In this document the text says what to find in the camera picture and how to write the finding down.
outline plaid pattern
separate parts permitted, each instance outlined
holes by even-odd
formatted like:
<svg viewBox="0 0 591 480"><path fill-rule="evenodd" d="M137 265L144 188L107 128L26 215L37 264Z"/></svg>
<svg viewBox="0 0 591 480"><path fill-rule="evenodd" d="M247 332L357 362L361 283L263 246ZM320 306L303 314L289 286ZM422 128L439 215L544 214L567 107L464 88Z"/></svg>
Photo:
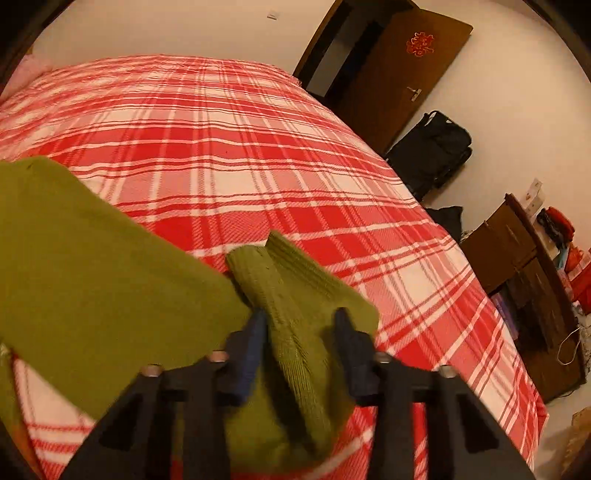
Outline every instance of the plaid pattern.
<svg viewBox="0 0 591 480"><path fill-rule="evenodd" d="M218 270L232 248L278 229L376 305L379 348L420 368L454 365L532 464L547 412L461 250L291 76L165 56L56 70L0 108L0 157L38 154ZM25 361L15 374L31 439L55 480L92 420ZM427 462L421 413L417 479ZM374 411L357 408L333 456L295 476L364 479L373 426Z"/></svg>

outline black bag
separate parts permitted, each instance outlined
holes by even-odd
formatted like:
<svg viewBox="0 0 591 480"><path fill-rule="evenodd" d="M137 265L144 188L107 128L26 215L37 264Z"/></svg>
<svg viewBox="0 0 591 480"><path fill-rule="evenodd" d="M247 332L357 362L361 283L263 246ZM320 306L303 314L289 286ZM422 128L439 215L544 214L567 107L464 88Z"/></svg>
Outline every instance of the black bag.
<svg viewBox="0 0 591 480"><path fill-rule="evenodd" d="M386 154L388 164L420 202L441 188L472 155L470 134L439 111L422 120Z"/></svg>

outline wooden door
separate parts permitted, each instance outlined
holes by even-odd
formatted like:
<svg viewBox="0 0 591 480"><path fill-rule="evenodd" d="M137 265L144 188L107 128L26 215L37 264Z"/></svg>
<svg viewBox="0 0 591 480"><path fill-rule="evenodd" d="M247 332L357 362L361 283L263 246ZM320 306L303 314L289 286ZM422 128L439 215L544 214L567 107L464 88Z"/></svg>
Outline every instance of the wooden door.
<svg viewBox="0 0 591 480"><path fill-rule="evenodd" d="M467 42L472 26L420 8L392 16L335 113L383 154ZM411 91L419 89L417 96Z"/></svg>

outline wooden dresser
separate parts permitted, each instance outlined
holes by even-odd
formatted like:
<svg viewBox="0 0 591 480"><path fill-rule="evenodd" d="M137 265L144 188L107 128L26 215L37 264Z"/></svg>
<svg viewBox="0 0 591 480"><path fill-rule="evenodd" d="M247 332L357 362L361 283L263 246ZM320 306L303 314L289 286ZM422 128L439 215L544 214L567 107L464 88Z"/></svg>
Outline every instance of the wooden dresser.
<svg viewBox="0 0 591 480"><path fill-rule="evenodd" d="M585 383L580 348L570 365L557 361L558 347L578 324L554 264L517 199L506 195L460 246L486 293L501 291L514 307L515 345L544 401ZM564 363L573 358L577 341L571 335L564 342Z"/></svg>

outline green knit fabric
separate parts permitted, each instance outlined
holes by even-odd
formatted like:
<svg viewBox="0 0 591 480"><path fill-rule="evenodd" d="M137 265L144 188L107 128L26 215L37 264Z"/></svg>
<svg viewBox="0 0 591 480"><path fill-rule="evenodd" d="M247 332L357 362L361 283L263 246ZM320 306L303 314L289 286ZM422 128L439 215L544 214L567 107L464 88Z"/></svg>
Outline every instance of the green knit fabric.
<svg viewBox="0 0 591 480"><path fill-rule="evenodd" d="M313 465L352 411L332 316L347 307L373 333L377 311L277 232L226 257L247 306L229 278L35 157L0 162L0 256L0 336L96 419L143 365L194 363L251 307L271 317L269 344L248 403L226 415L233 469Z"/></svg>

